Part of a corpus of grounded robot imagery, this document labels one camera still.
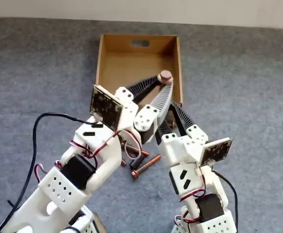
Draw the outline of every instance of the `white wall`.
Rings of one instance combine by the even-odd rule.
[[[0,0],[0,17],[283,28],[283,0]]]

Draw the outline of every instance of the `round wooden knob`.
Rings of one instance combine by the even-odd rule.
[[[158,79],[161,83],[165,85],[168,85],[173,81],[172,74],[168,70],[162,70],[161,73],[158,75]]]

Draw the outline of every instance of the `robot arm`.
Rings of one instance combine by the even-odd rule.
[[[172,83],[164,85],[151,104],[143,108],[144,121],[139,121],[142,115],[137,114],[137,104],[158,85],[158,77],[154,76],[128,88],[120,87],[115,95],[95,85],[92,117],[88,120],[92,124],[83,124],[75,132],[73,145],[61,157],[61,167],[54,166],[47,173],[1,232],[68,233],[73,228],[84,232],[85,225],[92,220],[85,203],[120,166],[122,152],[118,134],[129,132],[122,135],[125,141],[132,140],[129,137],[132,135],[139,145],[144,144],[165,118]],[[85,147],[92,151],[92,158],[97,156],[102,160],[99,167],[94,167],[82,156]],[[54,207],[47,213],[50,204]]]
[[[207,134],[181,106],[172,102],[170,110],[180,137],[171,131],[167,122],[163,122],[156,132],[156,139],[169,167],[175,193],[185,204],[181,215],[175,217],[180,222],[175,221],[172,232],[212,233],[229,229],[235,233],[235,223],[227,209],[227,196],[218,176],[212,172],[214,163],[227,156],[232,139],[209,142]]]

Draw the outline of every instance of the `circuit board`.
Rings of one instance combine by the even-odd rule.
[[[208,161],[220,161],[227,157],[233,139],[226,139],[221,142],[208,143],[205,146],[201,165],[206,165]]]
[[[122,109],[123,105],[116,98],[94,85],[90,110],[91,115],[98,115],[102,118],[103,124],[111,130],[116,131]]]

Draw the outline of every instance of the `cardboard box handle hole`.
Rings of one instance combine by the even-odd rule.
[[[149,40],[132,40],[131,46],[132,47],[149,47],[150,41]]]

